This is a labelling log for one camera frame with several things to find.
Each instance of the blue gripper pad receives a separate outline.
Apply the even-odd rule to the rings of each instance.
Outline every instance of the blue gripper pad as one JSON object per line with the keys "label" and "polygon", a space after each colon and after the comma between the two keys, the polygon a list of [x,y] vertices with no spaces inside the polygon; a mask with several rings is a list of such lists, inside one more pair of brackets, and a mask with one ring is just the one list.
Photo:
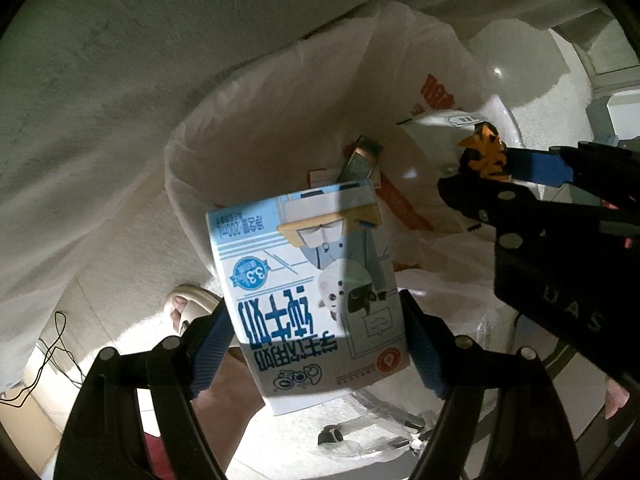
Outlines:
{"label": "blue gripper pad", "polygon": [[442,319],[423,313],[408,290],[399,295],[409,354],[422,384],[443,399],[456,366],[454,335]]}
{"label": "blue gripper pad", "polygon": [[202,390],[211,386],[211,381],[213,381],[234,336],[234,328],[231,325],[231,318],[224,301],[221,301],[210,315],[214,316],[211,329],[193,357],[191,393],[194,398]]}
{"label": "blue gripper pad", "polygon": [[550,152],[509,148],[507,160],[515,180],[552,187],[561,187],[574,181],[574,170],[562,158]]}

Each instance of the black cable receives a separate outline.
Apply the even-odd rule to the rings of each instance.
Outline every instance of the black cable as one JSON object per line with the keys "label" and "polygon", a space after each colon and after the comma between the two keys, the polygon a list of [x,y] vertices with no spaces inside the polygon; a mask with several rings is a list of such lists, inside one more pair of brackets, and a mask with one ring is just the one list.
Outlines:
{"label": "black cable", "polygon": [[[61,311],[57,311],[56,314],[60,314],[61,316],[65,317],[65,321],[66,321],[66,315],[64,312]],[[74,364],[74,366],[76,367],[76,369],[78,370],[78,372],[80,372],[80,381],[76,381],[75,379],[72,379],[71,377],[69,377],[69,375],[62,369],[62,367],[58,364],[58,362],[56,361],[55,357],[52,357],[51,359],[51,364],[53,365],[53,367],[58,370],[61,374],[63,374],[67,379],[69,379],[69,381],[73,384],[73,386],[75,386],[76,388],[80,389],[82,387],[82,383],[84,382],[84,380],[86,379],[86,375],[84,374],[84,372],[82,371],[82,368],[80,367],[80,365],[78,364],[78,362],[76,361],[76,358],[74,357],[74,355],[66,348],[65,345],[65,341],[62,339],[62,332],[60,331],[60,327],[58,326],[58,317],[54,316],[54,322],[56,325],[56,333],[61,336],[60,338],[60,344],[62,345],[62,348],[60,348],[59,346],[56,346],[53,349],[53,354],[55,355],[55,351],[56,350],[60,350],[62,352],[64,352],[67,357],[69,357],[69,359],[71,360],[71,362]],[[44,340],[42,338],[39,338],[39,341],[45,346],[47,346],[47,344],[44,342]]]}
{"label": "black cable", "polygon": [[[58,327],[58,314],[60,314],[63,319],[64,319],[64,324],[62,325],[62,329],[59,330]],[[44,362],[42,363],[42,366],[40,368],[38,368],[38,373],[36,374],[36,378],[33,380],[33,383],[31,383],[29,386],[25,386],[23,389],[20,390],[20,392],[13,397],[12,399],[0,399],[0,404],[3,404],[5,406],[11,406],[12,408],[21,408],[24,406],[24,403],[26,402],[26,400],[29,398],[29,396],[31,395],[32,391],[35,389],[35,387],[38,385],[38,383],[40,382],[40,377],[42,376],[42,371],[44,370],[44,367],[47,365],[47,363],[49,363],[52,359],[53,359],[53,354],[55,352],[56,349],[60,349],[62,350],[60,347],[57,347],[56,344],[58,341],[62,342],[62,334],[65,331],[66,328],[66,314],[64,312],[61,312],[60,310],[57,310],[54,313],[54,321],[56,324],[56,332],[58,333],[58,337],[55,339],[55,341],[46,349],[46,352],[44,353]],[[75,359],[72,359],[73,362],[76,364],[76,366],[78,366],[78,364],[76,363]],[[73,383],[77,382],[72,380],[70,377],[67,376],[67,378],[72,381]],[[18,405],[16,404],[12,404],[12,402],[14,402],[14,400],[17,400],[20,398],[20,396],[28,390],[28,393],[24,396],[24,399],[22,400],[22,402]]]}
{"label": "black cable", "polygon": [[[45,348],[46,348],[47,344],[43,341],[43,339],[42,339],[42,338],[39,338],[39,339],[38,339],[38,341],[40,341],[40,342],[45,346]],[[59,346],[56,346],[56,347],[54,348],[54,354],[55,354],[55,351],[56,351],[56,350],[60,350],[60,351],[66,352],[66,354],[68,354],[68,355],[69,355],[69,357],[71,357],[71,356],[73,355],[69,350],[62,349],[62,348],[60,348]],[[75,387],[76,387],[76,388],[78,388],[78,389],[80,389],[80,388],[82,387],[82,382],[81,382],[81,381],[76,381],[75,379],[72,379],[71,377],[69,377],[69,376],[66,374],[66,372],[62,369],[62,367],[58,364],[58,362],[56,361],[56,359],[55,359],[55,358],[52,358],[50,362],[51,362],[51,364],[53,365],[53,367],[54,367],[57,371],[59,371],[59,372],[60,372],[61,374],[63,374],[67,379],[69,379],[69,381],[73,384],[73,386],[75,386]],[[82,377],[83,373],[82,373],[82,370],[81,370],[79,367],[78,367],[78,371],[80,372],[80,375],[81,375],[81,377]]]}

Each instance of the milk carton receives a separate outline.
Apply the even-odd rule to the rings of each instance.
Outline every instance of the milk carton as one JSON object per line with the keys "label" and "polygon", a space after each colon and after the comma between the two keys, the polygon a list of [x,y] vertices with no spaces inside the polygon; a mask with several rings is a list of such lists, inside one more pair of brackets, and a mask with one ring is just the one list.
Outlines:
{"label": "milk carton", "polygon": [[236,335],[275,415],[408,365],[391,256],[368,180],[211,211],[207,222]]}

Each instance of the slipper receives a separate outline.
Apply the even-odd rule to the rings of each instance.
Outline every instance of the slipper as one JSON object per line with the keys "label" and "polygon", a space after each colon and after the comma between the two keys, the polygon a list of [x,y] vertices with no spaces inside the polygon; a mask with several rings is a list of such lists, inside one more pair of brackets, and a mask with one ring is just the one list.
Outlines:
{"label": "slipper", "polygon": [[[187,306],[180,314],[180,330],[178,335],[182,335],[197,317],[211,314],[220,304],[221,300],[221,298],[217,297],[213,292],[209,292],[200,286],[183,283],[175,287],[166,297],[164,313],[168,318],[171,318],[170,314],[174,311],[172,299],[176,296],[181,296],[187,300]],[[230,346],[240,346],[236,336],[232,339]]]}

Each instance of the screw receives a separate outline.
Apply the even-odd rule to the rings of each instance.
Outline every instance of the screw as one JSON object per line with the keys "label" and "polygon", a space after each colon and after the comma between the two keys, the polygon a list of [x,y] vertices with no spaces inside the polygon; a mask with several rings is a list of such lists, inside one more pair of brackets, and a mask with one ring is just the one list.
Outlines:
{"label": "screw", "polygon": [[170,335],[162,339],[162,348],[165,350],[173,350],[180,346],[180,338],[177,335]]}
{"label": "screw", "polygon": [[505,249],[517,249],[522,245],[522,237],[517,233],[507,233],[498,238],[498,243]]}
{"label": "screw", "polygon": [[463,350],[467,350],[474,345],[474,340],[471,339],[468,335],[459,335],[456,337],[456,346],[458,348],[462,348]]}
{"label": "screw", "polygon": [[523,346],[520,349],[520,355],[524,357],[527,361],[533,361],[533,359],[538,357],[538,354],[536,354],[536,351],[529,346]]}
{"label": "screw", "polygon": [[100,350],[98,357],[103,361],[108,361],[114,355],[116,355],[116,349],[113,346],[107,346],[106,348],[103,348],[102,350]]}
{"label": "screw", "polygon": [[500,200],[512,200],[516,198],[516,194],[513,191],[501,191],[498,193],[498,198]]}

